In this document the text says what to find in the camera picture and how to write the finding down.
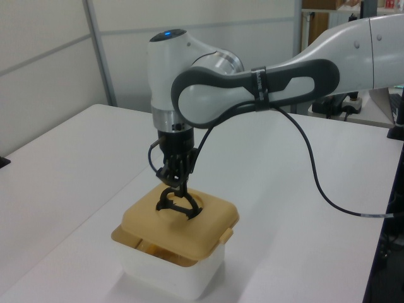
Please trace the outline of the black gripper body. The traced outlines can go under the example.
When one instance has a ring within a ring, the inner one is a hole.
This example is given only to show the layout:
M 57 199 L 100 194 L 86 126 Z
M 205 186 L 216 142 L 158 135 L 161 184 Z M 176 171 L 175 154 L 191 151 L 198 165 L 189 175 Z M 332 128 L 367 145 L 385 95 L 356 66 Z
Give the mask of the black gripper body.
M 165 157 L 182 155 L 194 148 L 193 128 L 176 133 L 158 131 L 158 138 L 164 138 L 159 146 Z

